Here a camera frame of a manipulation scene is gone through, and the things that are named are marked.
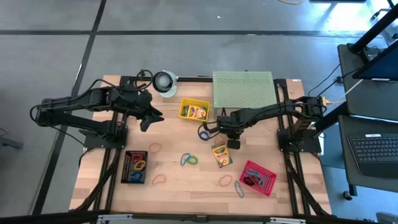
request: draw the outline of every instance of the black desk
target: black desk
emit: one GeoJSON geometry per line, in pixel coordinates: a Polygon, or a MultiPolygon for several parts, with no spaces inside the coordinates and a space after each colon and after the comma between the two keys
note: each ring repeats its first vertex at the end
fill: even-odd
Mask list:
{"type": "Polygon", "coordinates": [[[339,116],[338,123],[348,183],[351,185],[398,192],[398,179],[370,177],[359,173],[347,140],[347,136],[353,134],[396,133],[398,132],[398,124],[351,116],[339,116]]]}
{"type": "MultiPolygon", "coordinates": [[[[341,74],[347,74],[361,68],[364,63],[358,55],[352,54],[346,44],[337,46],[341,74]]],[[[344,89],[347,92],[359,80],[352,75],[344,77],[344,89]]],[[[315,127],[323,131],[338,121],[339,115],[360,115],[398,121],[398,83],[388,84],[363,80],[346,95],[346,102],[339,105],[316,123],[315,127]]]]}

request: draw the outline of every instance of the monitor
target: monitor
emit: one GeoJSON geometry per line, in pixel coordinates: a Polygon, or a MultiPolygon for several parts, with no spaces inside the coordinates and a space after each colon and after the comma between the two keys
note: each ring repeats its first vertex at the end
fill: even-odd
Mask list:
{"type": "Polygon", "coordinates": [[[360,68],[353,78],[398,81],[398,41],[360,68]]]}

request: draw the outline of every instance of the perforated board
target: perforated board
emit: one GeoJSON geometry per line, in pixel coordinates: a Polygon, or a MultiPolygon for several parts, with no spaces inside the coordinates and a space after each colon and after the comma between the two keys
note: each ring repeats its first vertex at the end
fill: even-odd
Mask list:
{"type": "Polygon", "coordinates": [[[260,108],[276,103],[271,72],[213,72],[215,108],[260,108]]]}

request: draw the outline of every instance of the yellow basket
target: yellow basket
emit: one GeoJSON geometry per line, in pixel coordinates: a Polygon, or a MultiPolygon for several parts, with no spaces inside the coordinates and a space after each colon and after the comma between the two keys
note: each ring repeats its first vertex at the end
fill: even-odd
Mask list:
{"type": "Polygon", "coordinates": [[[210,109],[210,103],[209,102],[183,98],[182,102],[181,102],[180,112],[179,112],[178,116],[180,118],[183,118],[183,119],[191,119],[191,120],[194,120],[194,121],[207,121],[207,118],[209,117],[209,109],[210,109]],[[198,107],[201,107],[201,108],[206,108],[206,118],[205,119],[197,119],[197,118],[189,118],[189,117],[182,116],[183,107],[187,106],[187,105],[198,106],[198,107]]]}

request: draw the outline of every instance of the green rubber band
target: green rubber band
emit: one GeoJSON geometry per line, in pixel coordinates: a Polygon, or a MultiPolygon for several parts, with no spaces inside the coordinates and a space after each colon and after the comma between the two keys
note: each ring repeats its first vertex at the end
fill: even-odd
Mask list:
{"type": "Polygon", "coordinates": [[[196,165],[198,164],[198,158],[196,156],[190,156],[187,160],[187,163],[191,164],[191,165],[196,165]]]}

